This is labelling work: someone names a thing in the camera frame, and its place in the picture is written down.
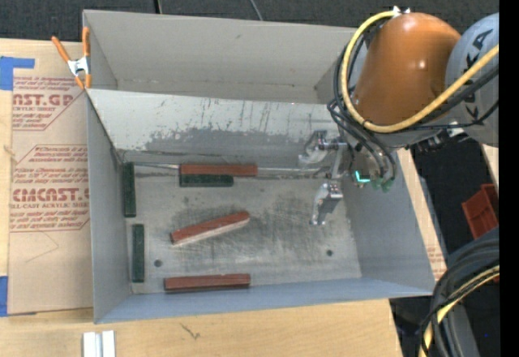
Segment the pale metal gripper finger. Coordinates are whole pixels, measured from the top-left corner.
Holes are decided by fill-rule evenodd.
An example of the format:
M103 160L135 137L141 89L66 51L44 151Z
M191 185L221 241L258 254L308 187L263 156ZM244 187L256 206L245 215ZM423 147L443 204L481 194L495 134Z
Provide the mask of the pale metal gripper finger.
M326 215L332 213L343 200L343 192L337 182L327 181L320 185L312 204L310 224L322 226Z
M341 139L327 138L327 131L314 131L310 139L305 143L303 152L298 155L298 163L301 166L309 166L322 162L332 151L337 151L341 146Z

